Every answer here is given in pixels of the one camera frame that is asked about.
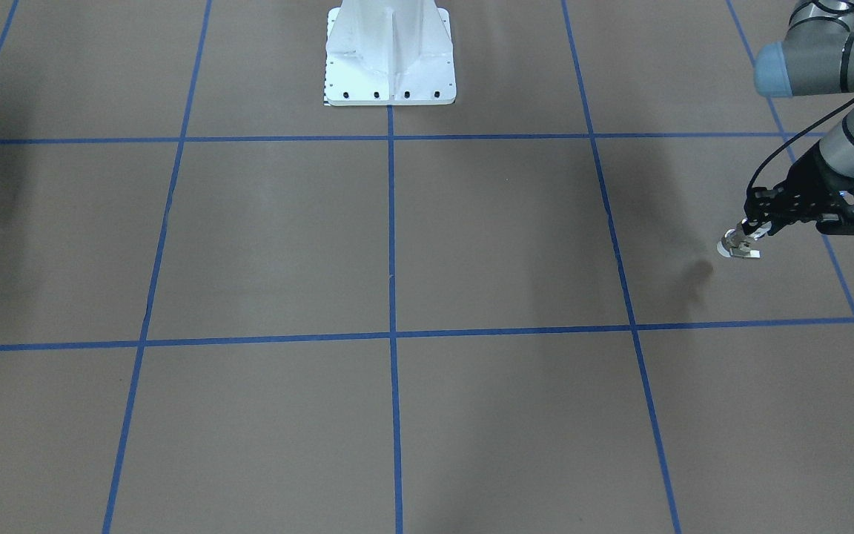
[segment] gray floor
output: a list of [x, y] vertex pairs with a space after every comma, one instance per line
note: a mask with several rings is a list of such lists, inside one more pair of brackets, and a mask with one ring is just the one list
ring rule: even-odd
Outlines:
[[854, 237], [715, 253], [792, 2], [444, 0], [392, 111], [335, 4], [0, 0], [0, 534], [854, 532]]

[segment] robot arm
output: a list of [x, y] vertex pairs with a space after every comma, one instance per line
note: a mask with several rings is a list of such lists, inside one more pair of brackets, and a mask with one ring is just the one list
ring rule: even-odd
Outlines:
[[[800, 0], [786, 40], [760, 52], [758, 91], [764, 96], [854, 92], [853, 28], [854, 0]], [[723, 256], [760, 257], [753, 241], [796, 222], [815, 222], [823, 234], [854, 234], [854, 109], [793, 163], [783, 182], [768, 189], [753, 186], [755, 179], [747, 188], [746, 219], [718, 244]]]

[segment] white pedestal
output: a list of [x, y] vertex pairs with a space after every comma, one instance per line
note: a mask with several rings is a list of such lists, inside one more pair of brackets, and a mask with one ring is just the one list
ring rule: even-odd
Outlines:
[[434, 0], [343, 0], [328, 14], [328, 105], [441, 105], [457, 98], [450, 14]]

